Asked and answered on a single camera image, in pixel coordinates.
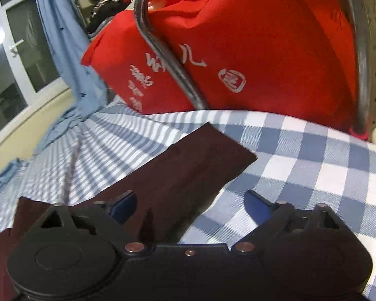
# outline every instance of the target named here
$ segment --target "bed sheet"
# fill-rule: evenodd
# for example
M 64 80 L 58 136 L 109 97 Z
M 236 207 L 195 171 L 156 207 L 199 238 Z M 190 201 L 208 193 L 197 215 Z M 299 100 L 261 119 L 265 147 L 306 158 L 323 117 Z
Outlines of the bed sheet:
M 25 196 L 76 205 L 142 166 L 206 122 L 258 160 L 226 184 L 181 243 L 227 243 L 256 228 L 243 196 L 253 189 L 297 208 L 327 203 L 366 246 L 374 269 L 365 295 L 376 301 L 376 146 L 300 119 L 252 111 L 141 115 L 113 102 L 21 167 L 0 194 L 0 232 Z

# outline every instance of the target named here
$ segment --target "curtain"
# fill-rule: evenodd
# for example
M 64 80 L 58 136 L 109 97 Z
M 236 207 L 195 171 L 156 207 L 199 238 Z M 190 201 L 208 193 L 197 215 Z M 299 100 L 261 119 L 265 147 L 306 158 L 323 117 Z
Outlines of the curtain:
M 75 98 L 37 146 L 38 154 L 68 128 L 104 107 L 107 88 L 91 67 L 80 64 L 90 41 L 73 0 L 36 0 L 36 4 L 53 62 Z

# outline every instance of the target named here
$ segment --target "folded brown fabric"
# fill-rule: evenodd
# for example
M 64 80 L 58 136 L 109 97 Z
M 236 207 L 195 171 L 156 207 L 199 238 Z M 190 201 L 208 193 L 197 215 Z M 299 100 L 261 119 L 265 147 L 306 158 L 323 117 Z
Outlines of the folded brown fabric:
M 253 153 L 207 123 L 96 197 L 70 209 L 110 201 L 133 190 L 137 210 L 123 230 L 145 243 L 161 242 L 175 223 L 214 197 L 255 160 Z M 0 301 L 14 297 L 6 273 L 8 255 L 49 206 L 21 197 L 13 228 L 0 233 Z

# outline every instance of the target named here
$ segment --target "window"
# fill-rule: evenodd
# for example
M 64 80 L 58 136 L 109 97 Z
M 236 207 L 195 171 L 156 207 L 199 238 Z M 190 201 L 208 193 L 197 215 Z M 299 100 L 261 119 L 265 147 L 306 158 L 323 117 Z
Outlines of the window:
M 0 130 L 44 98 L 50 88 L 64 85 L 50 55 L 35 0 L 0 0 L 1 33 Z

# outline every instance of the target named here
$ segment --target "metal tube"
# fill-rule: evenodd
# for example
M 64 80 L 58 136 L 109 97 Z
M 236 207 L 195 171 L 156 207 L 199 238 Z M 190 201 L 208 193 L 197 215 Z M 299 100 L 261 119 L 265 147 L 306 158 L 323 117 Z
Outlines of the metal tube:
M 147 17 L 148 0 L 135 0 L 134 15 L 139 32 L 157 56 L 164 61 L 167 70 L 181 87 L 197 110 L 208 109 L 207 102 L 195 82 L 177 59 L 173 51 L 155 35 Z
M 370 28 L 364 0 L 348 0 L 356 49 L 357 101 L 353 132 L 367 136 L 370 101 Z

